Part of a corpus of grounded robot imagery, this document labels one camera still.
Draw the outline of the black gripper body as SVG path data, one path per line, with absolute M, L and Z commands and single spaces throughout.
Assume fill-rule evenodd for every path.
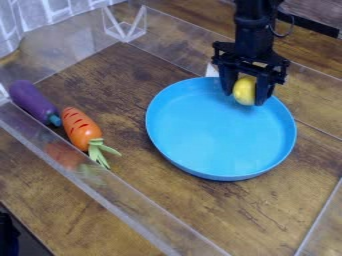
M 231 42 L 212 43 L 214 56 L 212 63 L 218 66 L 227 65 L 239 73 L 256 77 L 263 71 L 276 72 L 283 82 L 287 77 L 287 68 L 290 61 L 278 55 L 272 50 L 266 51 L 260 56 L 247 57 L 235 53 L 235 44 Z

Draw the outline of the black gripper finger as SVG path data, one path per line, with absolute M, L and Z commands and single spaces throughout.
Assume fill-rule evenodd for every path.
M 238 71 L 227 65 L 220 65 L 219 78 L 220 78 L 220 84 L 222 84 L 222 89 L 224 94 L 231 95 L 234 84 L 238 80 Z
M 276 84 L 283 82 L 276 72 L 263 72 L 256 76 L 255 105 L 262 106 L 270 96 Z

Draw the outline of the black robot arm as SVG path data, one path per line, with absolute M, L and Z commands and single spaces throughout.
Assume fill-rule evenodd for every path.
M 284 0 L 235 0 L 235 42 L 212 43 L 212 63 L 218 66 L 223 91 L 232 94 L 239 74 L 256 78 L 254 105 L 271 97 L 283 84 L 290 61 L 272 49 L 278 7 Z

